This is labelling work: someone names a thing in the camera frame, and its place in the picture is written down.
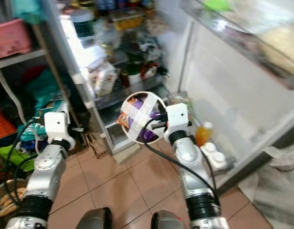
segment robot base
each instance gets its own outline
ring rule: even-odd
[[[76,229],[112,229],[112,213],[109,208],[88,211],[81,218]]]
[[[160,210],[152,216],[151,229],[184,229],[184,224],[174,213]]]

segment tiled floor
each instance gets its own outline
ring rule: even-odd
[[[164,141],[153,147],[173,156]],[[102,207],[113,212],[114,229],[149,229],[152,214],[160,209],[174,212],[188,225],[177,171],[146,148],[123,165],[110,156],[98,160],[89,149],[80,152],[68,158],[49,228],[74,229],[85,212]],[[221,205],[231,229],[272,228],[237,188],[221,198]]]

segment teal cloth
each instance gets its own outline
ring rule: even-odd
[[[26,84],[25,89],[37,101],[35,112],[39,111],[59,92],[55,77],[49,68],[44,69],[37,79]]]
[[[35,117],[43,117],[46,112],[57,111],[62,103],[61,93],[56,80],[49,68],[44,69],[38,78],[26,84],[25,89],[37,101],[35,105]],[[54,100],[52,108],[45,108],[46,105]],[[23,129],[24,125],[18,127],[18,133]],[[30,141],[35,139],[33,129],[39,137],[46,137],[45,126],[33,123],[21,135],[21,141]]]
[[[41,116],[44,117],[44,114],[49,112],[49,111],[57,111],[61,105],[61,103],[63,102],[63,100],[55,100],[53,107],[52,108],[48,108],[48,109],[41,109],[39,110],[35,116]],[[20,125],[18,127],[18,133],[24,128],[24,125]],[[35,136],[33,134],[33,132],[31,131],[31,129],[33,129],[37,135],[41,138],[45,138],[47,136],[46,131],[45,131],[45,126],[41,125],[39,123],[32,123],[30,124],[30,128],[27,128],[23,134],[20,137],[21,141],[31,141],[35,139]]]
[[[12,0],[12,12],[14,17],[29,24],[40,24],[45,20],[41,0]]]

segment door shelf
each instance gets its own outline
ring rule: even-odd
[[[281,62],[287,62],[293,67],[294,60],[262,40],[260,35],[262,33],[257,34],[256,28],[240,25],[238,21],[231,20],[232,17],[228,17],[228,14],[226,13],[209,10],[200,0],[182,1],[181,8],[195,21],[206,27],[250,61],[267,71],[270,77],[286,89],[294,90],[294,73],[288,72],[270,62],[262,50],[267,49],[272,55],[275,55],[276,57],[279,56]]]
[[[124,101],[129,95],[140,91],[149,91],[150,89],[162,84],[163,76],[156,75],[145,81],[131,85],[129,88],[115,86],[110,94],[95,98],[96,106],[99,110],[113,106]]]

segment open refrigerator door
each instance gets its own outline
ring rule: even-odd
[[[177,0],[157,4],[158,10],[175,15],[168,18],[175,30],[162,38],[171,74],[167,85],[173,90],[173,83],[180,83],[179,89],[193,99],[196,126],[211,122],[212,141],[234,159],[233,166],[216,177],[223,193],[271,159],[266,147],[279,147],[283,136],[294,134],[294,90],[206,25],[184,16],[181,6]]]

